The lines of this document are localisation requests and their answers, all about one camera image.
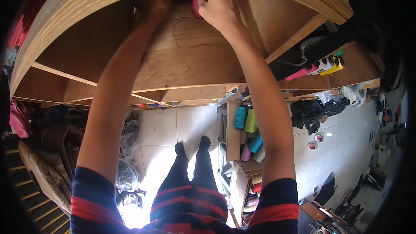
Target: yellow thread spool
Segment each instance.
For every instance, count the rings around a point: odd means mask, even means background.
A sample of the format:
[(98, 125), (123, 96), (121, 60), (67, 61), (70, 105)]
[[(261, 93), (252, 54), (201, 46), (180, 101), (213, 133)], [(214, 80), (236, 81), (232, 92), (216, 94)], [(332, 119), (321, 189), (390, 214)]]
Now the yellow thread spool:
[(252, 108), (248, 109), (247, 119), (245, 121), (244, 132), (254, 133), (256, 129), (256, 117), (254, 116), (254, 110)]

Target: leg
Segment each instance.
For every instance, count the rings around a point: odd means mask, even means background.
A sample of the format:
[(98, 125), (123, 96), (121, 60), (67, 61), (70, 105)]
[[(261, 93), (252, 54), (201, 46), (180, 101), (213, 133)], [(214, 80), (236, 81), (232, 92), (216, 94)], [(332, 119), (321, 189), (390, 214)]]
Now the leg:
[(160, 186), (158, 192), (172, 189), (176, 187), (181, 187), (189, 185), (188, 178), (188, 158), (185, 154), (184, 145), (182, 143), (177, 143), (175, 145), (176, 159), (172, 165), (171, 170), (169, 171), (168, 176), (166, 176), (162, 185)]
[(201, 138), (199, 150), (198, 153), (196, 153), (195, 170), (193, 172), (192, 182), (198, 187), (218, 191), (212, 172), (211, 158), (208, 152), (210, 143), (211, 141), (209, 138), (205, 136)]

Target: hand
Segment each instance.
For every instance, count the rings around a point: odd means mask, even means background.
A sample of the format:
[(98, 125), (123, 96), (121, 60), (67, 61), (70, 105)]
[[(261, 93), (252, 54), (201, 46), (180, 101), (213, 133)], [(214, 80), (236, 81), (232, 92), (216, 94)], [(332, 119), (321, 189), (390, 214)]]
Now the hand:
[(173, 0), (141, 0), (146, 14), (152, 18), (163, 18), (169, 11)]
[(244, 28), (236, 0), (198, 0), (199, 14), (222, 34)]

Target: red and navy striped shirt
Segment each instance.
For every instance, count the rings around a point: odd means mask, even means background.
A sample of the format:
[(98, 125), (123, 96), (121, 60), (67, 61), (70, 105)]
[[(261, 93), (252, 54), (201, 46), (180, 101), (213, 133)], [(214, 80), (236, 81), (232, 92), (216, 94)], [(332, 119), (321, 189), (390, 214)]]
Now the red and navy striped shirt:
[(247, 230), (225, 224), (227, 204), (216, 191), (191, 185), (156, 195), (151, 214), (163, 215), (142, 229), (128, 229), (117, 210), (114, 186), (100, 174), (83, 167), (75, 169), (71, 200), (71, 232), (140, 233), (158, 229), (183, 234), (297, 233), (299, 206), (296, 181), (279, 179), (265, 186)]

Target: black sock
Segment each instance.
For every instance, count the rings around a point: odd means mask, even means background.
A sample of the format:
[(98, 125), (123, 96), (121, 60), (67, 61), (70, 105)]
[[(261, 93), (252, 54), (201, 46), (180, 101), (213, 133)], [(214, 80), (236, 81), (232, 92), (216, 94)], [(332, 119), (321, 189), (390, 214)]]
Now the black sock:
[(184, 145), (181, 142), (179, 142), (175, 145), (175, 153), (176, 153), (176, 155), (186, 156)]
[(201, 137), (201, 142), (199, 144), (199, 150), (200, 151), (208, 151), (208, 148), (209, 148), (210, 144), (211, 144), (211, 140), (208, 137), (206, 137), (206, 136)]

